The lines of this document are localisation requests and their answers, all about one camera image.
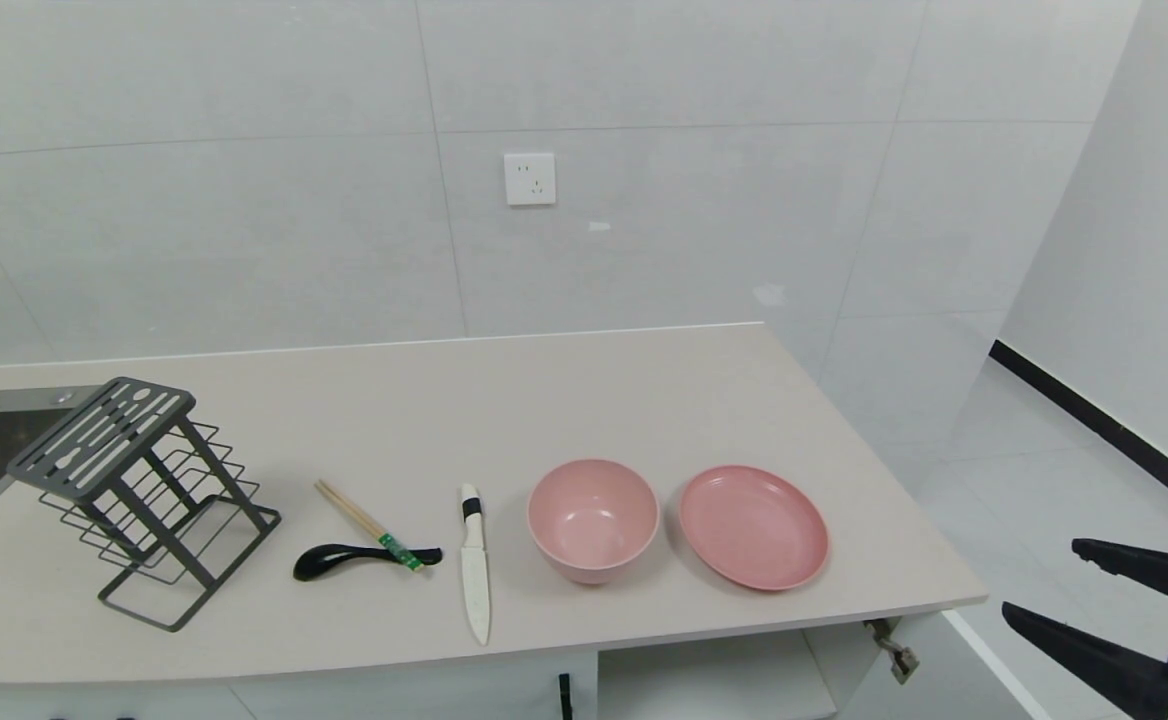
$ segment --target kitchen counter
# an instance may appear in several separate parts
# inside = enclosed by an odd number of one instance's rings
[[[0,496],[0,683],[225,679],[599,650],[811,628],[978,602],[985,589],[816,383],[760,324],[403,342],[0,368],[0,389],[132,375],[186,388],[223,428],[272,536],[186,629],[105,609],[116,574],[16,483]],[[665,506],[656,541],[603,587],[538,555],[526,497],[579,457],[624,462]],[[700,470],[764,468],[816,503],[830,561],[794,591],[718,577],[680,535]],[[412,547],[424,577],[361,565],[297,583],[314,544],[370,544],[313,489],[325,478]],[[491,644],[464,615],[460,483],[482,491]]]

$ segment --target cabinet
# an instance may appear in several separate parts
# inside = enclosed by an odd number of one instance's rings
[[[597,720],[593,652],[264,678],[234,683],[232,692],[255,720],[558,720],[564,673],[575,720]]]
[[[0,687],[0,720],[251,720],[225,685],[145,683]]]
[[[0,688],[0,720],[1050,720],[954,611],[904,618],[922,665],[896,683],[860,623],[597,652],[325,671],[229,685]]]

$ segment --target dish rack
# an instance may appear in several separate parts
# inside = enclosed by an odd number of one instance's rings
[[[242,479],[220,429],[188,418],[195,404],[182,389],[114,378],[7,465],[121,568],[99,601],[168,632],[281,522],[251,500],[259,484]]]

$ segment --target wall socket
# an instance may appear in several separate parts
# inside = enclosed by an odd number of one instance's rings
[[[555,205],[557,161],[552,152],[505,155],[505,193],[508,205]]]

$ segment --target black utensil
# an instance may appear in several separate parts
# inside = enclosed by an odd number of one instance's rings
[[[442,561],[442,548],[429,548],[429,551],[411,551],[424,565],[438,565]],[[392,553],[382,547],[357,547],[355,544],[319,544],[318,547],[310,548],[296,560],[296,568],[291,572],[291,577],[300,582],[321,577],[327,570],[346,560],[364,558],[369,560],[387,560],[397,562]]]

